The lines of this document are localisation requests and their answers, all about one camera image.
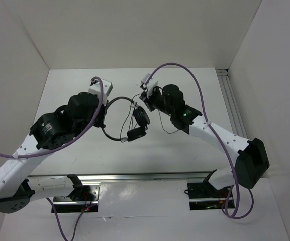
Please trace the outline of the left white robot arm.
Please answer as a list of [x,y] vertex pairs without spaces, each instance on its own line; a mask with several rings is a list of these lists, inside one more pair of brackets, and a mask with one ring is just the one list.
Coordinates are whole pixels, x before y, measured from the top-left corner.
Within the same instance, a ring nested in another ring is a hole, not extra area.
[[20,147],[0,167],[0,213],[10,214],[29,202],[53,196],[78,200],[89,191],[75,174],[30,179],[43,160],[71,144],[92,125],[99,126],[105,107],[97,95],[81,92],[67,105],[42,115]]

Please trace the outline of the black on-ear headphones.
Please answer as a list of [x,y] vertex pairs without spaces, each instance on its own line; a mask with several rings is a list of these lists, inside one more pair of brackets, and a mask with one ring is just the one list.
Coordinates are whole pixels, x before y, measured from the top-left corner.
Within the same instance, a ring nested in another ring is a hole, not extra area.
[[129,97],[125,97],[125,96],[119,96],[119,97],[116,97],[114,99],[112,99],[111,101],[109,101],[109,103],[107,104],[107,107],[106,107],[106,111],[109,109],[109,107],[114,104],[116,101],[118,100],[126,100],[128,102],[130,102],[130,106],[129,106],[129,112],[128,112],[128,115],[126,117],[126,119],[124,120],[123,124],[122,124],[122,127],[121,127],[121,130],[120,130],[120,136],[118,138],[115,138],[115,137],[112,137],[111,135],[109,135],[106,130],[105,130],[105,124],[103,124],[103,126],[101,127],[101,130],[103,132],[103,134],[110,140],[112,141],[117,141],[117,142],[121,142],[121,143],[124,143],[124,142],[127,142],[128,141],[128,138],[127,137],[122,137],[122,131],[123,131],[123,128],[126,124],[126,121],[127,120],[130,120],[130,125],[129,127],[132,126],[132,123],[133,123],[133,114],[131,114],[131,110],[132,108],[136,108],[136,107],[140,107],[137,102],[135,101],[135,98],[140,96],[141,94],[136,94],[134,95],[132,98],[129,98]]

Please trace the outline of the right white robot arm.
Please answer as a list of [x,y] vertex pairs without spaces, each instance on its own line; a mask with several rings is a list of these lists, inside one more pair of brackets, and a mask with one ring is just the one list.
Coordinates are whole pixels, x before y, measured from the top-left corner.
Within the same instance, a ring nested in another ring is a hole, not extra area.
[[178,86],[170,84],[160,88],[142,84],[141,88],[143,92],[140,99],[150,111],[158,110],[168,115],[178,130],[200,138],[229,154],[234,167],[212,172],[203,185],[205,195],[214,197],[221,189],[236,182],[244,188],[252,189],[269,168],[262,140],[249,140],[206,121],[200,111],[185,104]]

